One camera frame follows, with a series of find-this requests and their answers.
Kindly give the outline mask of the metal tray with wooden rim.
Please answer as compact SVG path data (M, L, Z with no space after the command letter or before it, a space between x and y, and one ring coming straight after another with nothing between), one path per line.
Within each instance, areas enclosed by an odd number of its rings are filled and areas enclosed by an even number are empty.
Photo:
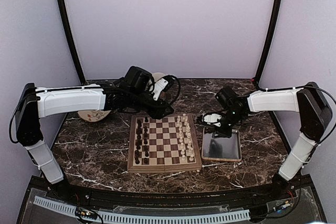
M239 130L231 137L221 137L210 128L203 129L202 159L207 161L240 162L242 160Z

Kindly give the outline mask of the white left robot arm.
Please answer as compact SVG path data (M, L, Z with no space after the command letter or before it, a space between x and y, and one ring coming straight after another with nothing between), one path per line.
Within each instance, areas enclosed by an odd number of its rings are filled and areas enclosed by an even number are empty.
M179 84L177 77L167 74L155 79L153 74L132 66L124 77L108 84L93 83L62 88L24 86L9 122L9 139L26 149L54 193L63 201L74 197L74 189L49 145L44 140L41 121L45 118L78 111L144 112L153 119L173 113L172 101L161 94Z

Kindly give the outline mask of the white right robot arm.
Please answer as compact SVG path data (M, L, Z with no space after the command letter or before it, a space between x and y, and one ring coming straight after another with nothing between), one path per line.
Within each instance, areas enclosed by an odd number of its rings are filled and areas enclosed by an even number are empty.
M259 112L287 114L297 126L297 138L290 141L290 152L268 187L268 195L273 200L287 193L291 180L335 130L329 128L333 109L328 103L335 98L316 82L290 88L259 89L244 95L237 94L231 87L224 87L216 94L216 99L223 109L205 114L202 122L212 126L218 136L231 137L234 125L247 115Z

